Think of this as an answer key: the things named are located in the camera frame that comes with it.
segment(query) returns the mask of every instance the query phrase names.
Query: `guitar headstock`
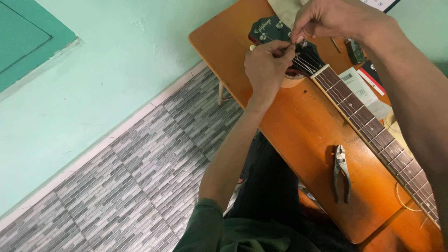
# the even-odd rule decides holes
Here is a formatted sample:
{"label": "guitar headstock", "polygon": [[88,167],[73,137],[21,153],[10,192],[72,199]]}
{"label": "guitar headstock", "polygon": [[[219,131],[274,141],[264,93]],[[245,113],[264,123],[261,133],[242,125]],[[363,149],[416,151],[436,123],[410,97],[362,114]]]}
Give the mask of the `guitar headstock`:
{"label": "guitar headstock", "polygon": [[[271,42],[275,39],[291,41],[289,29],[277,16],[264,17],[252,25],[249,40],[256,45]],[[317,48],[309,41],[303,40],[296,45],[296,57],[293,65],[286,70],[286,74],[296,76],[302,74],[310,77],[325,64],[317,53]]]}

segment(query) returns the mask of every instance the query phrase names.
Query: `green sleeve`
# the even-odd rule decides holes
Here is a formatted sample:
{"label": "green sleeve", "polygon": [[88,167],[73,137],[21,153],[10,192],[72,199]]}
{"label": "green sleeve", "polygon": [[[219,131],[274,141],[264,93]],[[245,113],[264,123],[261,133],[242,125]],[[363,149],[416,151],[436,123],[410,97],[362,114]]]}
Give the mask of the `green sleeve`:
{"label": "green sleeve", "polygon": [[219,251],[222,220],[223,211],[214,200],[200,199],[173,251]]}

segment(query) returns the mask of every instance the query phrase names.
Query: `calendar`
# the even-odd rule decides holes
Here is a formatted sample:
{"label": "calendar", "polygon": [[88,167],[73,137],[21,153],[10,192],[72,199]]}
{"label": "calendar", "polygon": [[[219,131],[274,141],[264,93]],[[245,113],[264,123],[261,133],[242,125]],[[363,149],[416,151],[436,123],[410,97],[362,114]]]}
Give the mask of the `calendar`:
{"label": "calendar", "polygon": [[377,8],[380,11],[387,13],[400,0],[361,0],[365,4]]}

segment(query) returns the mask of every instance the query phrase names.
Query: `hand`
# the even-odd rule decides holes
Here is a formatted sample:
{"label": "hand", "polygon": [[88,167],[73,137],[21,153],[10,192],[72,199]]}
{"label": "hand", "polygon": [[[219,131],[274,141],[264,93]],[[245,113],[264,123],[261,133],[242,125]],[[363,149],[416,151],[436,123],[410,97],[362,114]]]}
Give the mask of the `hand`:
{"label": "hand", "polygon": [[291,41],[315,37],[352,38],[364,42],[375,29],[396,21],[360,0],[310,0],[296,14]]}
{"label": "hand", "polygon": [[252,85],[250,105],[265,112],[274,101],[285,71],[293,65],[295,44],[273,40],[246,53],[244,67]]}

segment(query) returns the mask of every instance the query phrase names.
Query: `green shirt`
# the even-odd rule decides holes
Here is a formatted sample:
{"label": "green shirt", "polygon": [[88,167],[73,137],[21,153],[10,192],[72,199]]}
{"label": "green shirt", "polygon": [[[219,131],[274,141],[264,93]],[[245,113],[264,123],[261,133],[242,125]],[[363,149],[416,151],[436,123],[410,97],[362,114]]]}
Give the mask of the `green shirt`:
{"label": "green shirt", "polygon": [[275,221],[223,219],[223,211],[215,201],[200,199],[174,251],[318,252],[319,250],[307,238],[288,226]]}

